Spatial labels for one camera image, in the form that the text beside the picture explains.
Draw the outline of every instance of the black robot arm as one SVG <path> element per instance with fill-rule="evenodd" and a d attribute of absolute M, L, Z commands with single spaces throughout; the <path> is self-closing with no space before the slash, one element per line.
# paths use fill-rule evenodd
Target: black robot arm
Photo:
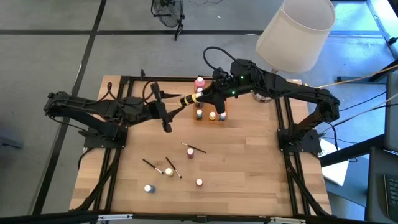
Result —
<path fill-rule="evenodd" d="M 44 107 L 45 114 L 51 119 L 66 117 L 89 126 L 87 131 L 79 131 L 86 137 L 85 147 L 121 147 L 126 142 L 127 127 L 151 119 L 162 119 L 165 132 L 171 132 L 170 122 L 180 111 L 167 112 L 163 98 L 179 95 L 166 94 L 159 90 L 155 82 L 151 86 L 155 100 L 146 103 L 139 97 L 125 97 L 112 100 L 89 100 L 70 96 L 65 92 L 50 93 Z"/>
<path fill-rule="evenodd" d="M 237 59 L 231 65 L 231 73 L 217 68 L 213 71 L 213 81 L 201 93 L 192 94 L 180 99 L 180 104 L 195 101 L 215 105 L 217 113 L 225 111 L 224 101 L 229 97 L 254 91 L 272 99 L 288 96 L 317 105 L 315 111 L 298 124 L 294 124 L 289 131 L 289 138 L 302 138 L 322 122 L 332 122 L 339 118 L 338 106 L 340 101 L 329 90 L 312 88 L 288 82 L 279 75 L 262 70 L 250 60 Z"/>

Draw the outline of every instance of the fan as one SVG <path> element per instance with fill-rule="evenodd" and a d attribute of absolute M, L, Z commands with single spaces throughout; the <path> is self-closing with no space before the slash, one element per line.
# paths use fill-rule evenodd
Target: fan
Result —
<path fill-rule="evenodd" d="M 163 25 L 167 27 L 173 28 L 178 25 L 174 35 L 174 40 L 177 40 L 177 37 L 184 28 L 182 25 L 182 20 L 185 18 L 183 8 L 183 0 L 152 0 L 150 12 L 154 17 L 158 17 Z"/>

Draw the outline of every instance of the wooden tabletop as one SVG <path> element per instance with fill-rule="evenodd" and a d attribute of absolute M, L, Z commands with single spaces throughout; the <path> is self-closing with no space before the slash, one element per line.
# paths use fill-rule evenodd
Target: wooden tabletop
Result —
<path fill-rule="evenodd" d="M 99 97 L 108 82 L 118 91 L 120 76 L 104 76 Z M 158 82 L 166 93 L 191 94 L 193 83 Z M 141 96 L 144 82 L 134 82 L 133 95 Z M 177 99 L 164 100 L 168 110 L 177 108 Z M 294 121 L 308 115 L 306 102 L 291 100 Z M 202 215 L 292 215 L 283 155 L 279 151 L 275 102 L 258 103 L 250 94 L 228 98 L 228 120 L 195 121 L 194 105 L 185 108 L 165 133 L 160 120 L 147 121 L 129 128 L 112 201 L 112 212 L 167 213 Z M 195 151 L 188 159 L 181 142 L 207 151 Z M 76 208 L 96 185 L 104 149 L 94 149 L 80 166 L 70 208 Z M 300 153 L 305 183 L 318 203 L 331 212 L 320 162 L 309 153 Z M 158 168 L 170 167 L 167 156 L 183 176 L 167 177 L 144 163 Z M 203 179 L 197 187 L 195 180 Z M 156 187 L 154 194 L 144 186 Z M 106 186 L 101 199 L 104 207 Z M 298 209 L 303 213 L 301 196 L 295 186 Z"/>

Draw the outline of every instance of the small jar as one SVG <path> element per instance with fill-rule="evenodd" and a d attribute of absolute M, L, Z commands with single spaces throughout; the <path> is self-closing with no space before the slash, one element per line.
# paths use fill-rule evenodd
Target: small jar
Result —
<path fill-rule="evenodd" d="M 197 93 L 200 93 L 201 91 L 203 91 L 202 88 L 198 88 L 198 89 L 197 89 Z M 198 102 L 198 103 L 195 103 L 195 104 L 196 104 L 197 108 L 202 108 L 203 105 L 204 105 L 203 102 Z"/>
<path fill-rule="evenodd" d="M 219 115 L 219 121 L 225 121 L 226 120 L 226 113 L 224 112 L 224 113 L 221 113 L 220 115 Z"/>
<path fill-rule="evenodd" d="M 201 109 L 197 110 L 197 120 L 200 121 L 203 117 L 203 111 Z"/>
<path fill-rule="evenodd" d="M 187 156 L 189 159 L 193 158 L 193 149 L 192 148 L 187 149 Z"/>
<path fill-rule="evenodd" d="M 205 80 L 204 80 L 202 77 L 198 77 L 198 78 L 195 80 L 195 91 L 196 91 L 198 88 L 204 89 L 204 88 L 205 88 L 205 84 L 206 84 Z"/>
<path fill-rule="evenodd" d="M 155 193 L 156 188 L 151 184 L 147 184 L 147 185 L 145 185 L 144 190 L 147 193 Z"/>
<path fill-rule="evenodd" d="M 198 187 L 201 187 L 203 185 L 203 180 L 201 178 L 198 178 L 196 184 Z"/>
<path fill-rule="evenodd" d="M 172 177 L 174 175 L 174 170 L 171 169 L 171 168 L 167 168 L 165 170 L 165 173 L 166 173 L 167 176 Z"/>
<path fill-rule="evenodd" d="M 214 121 L 216 119 L 216 113 L 215 112 L 210 112 L 209 114 L 209 120 Z"/>

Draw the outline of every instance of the lamp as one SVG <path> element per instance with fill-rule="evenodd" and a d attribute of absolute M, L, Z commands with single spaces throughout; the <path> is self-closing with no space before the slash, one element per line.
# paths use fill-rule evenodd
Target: lamp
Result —
<path fill-rule="evenodd" d="M 306 72 L 317 62 L 335 19 L 329 0 L 285 0 L 258 39 L 256 52 L 273 71 Z"/>

